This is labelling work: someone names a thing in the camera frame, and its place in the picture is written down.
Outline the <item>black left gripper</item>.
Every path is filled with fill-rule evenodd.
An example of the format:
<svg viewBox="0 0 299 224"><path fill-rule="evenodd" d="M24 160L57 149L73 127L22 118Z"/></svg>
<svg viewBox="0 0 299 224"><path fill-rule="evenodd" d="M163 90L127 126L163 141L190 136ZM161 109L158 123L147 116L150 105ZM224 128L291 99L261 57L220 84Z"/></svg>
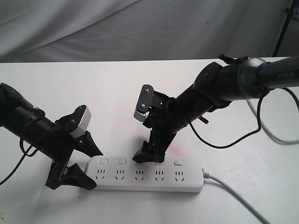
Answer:
<svg viewBox="0 0 299 224"><path fill-rule="evenodd" d="M76 139L69 134L69 131L75 128L75 124L71 123L71 119L74 119L73 113L56 120L53 129L46 136L45 154L52 159L52 165L45 185L50 189L67 185L92 190L97 186L77 163L67 166L73 150L79 147L80 151L89 157L104 155L94 143L89 131Z"/></svg>

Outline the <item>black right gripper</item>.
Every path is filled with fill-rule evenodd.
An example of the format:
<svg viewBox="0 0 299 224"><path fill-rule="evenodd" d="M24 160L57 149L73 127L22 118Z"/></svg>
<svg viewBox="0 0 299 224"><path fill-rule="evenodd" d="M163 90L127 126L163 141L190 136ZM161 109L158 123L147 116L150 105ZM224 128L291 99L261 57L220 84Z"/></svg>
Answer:
<svg viewBox="0 0 299 224"><path fill-rule="evenodd" d="M149 142L143 141L141 148L134 154L133 161L136 163L164 162L165 152L177 131L177 125L169 108L173 102L174 98L154 92L149 115L143 123L151 129Z"/></svg>

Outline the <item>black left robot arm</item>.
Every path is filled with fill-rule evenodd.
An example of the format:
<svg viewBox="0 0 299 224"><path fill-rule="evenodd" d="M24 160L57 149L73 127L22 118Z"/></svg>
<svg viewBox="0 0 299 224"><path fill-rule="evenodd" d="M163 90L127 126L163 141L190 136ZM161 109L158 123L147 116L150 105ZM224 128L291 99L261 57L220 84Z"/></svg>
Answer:
<svg viewBox="0 0 299 224"><path fill-rule="evenodd" d="M52 159L45 184L50 189L69 185L92 190L97 186L78 164L67 166L74 150L89 157L103 155L87 130L91 117L88 107L80 105L73 113L52 122L13 87L0 85L0 125L20 138L24 156L30 156L29 150L24 149L26 142Z"/></svg>

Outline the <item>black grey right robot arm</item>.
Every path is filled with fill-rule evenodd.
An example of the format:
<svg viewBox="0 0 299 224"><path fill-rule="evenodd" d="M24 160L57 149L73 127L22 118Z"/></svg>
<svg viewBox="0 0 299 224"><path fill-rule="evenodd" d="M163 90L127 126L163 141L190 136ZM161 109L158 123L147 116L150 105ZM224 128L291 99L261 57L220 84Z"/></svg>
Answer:
<svg viewBox="0 0 299 224"><path fill-rule="evenodd" d="M179 96L171 98L145 84L136 104L134 118L150 129L148 141L134 154L139 164L162 163L166 150L178 131L191 126L196 119L207 123L203 115L228 107L233 101L264 97L274 89L289 91L299 85L299 58L275 62L261 58L230 58L220 55L225 63L208 64Z"/></svg>

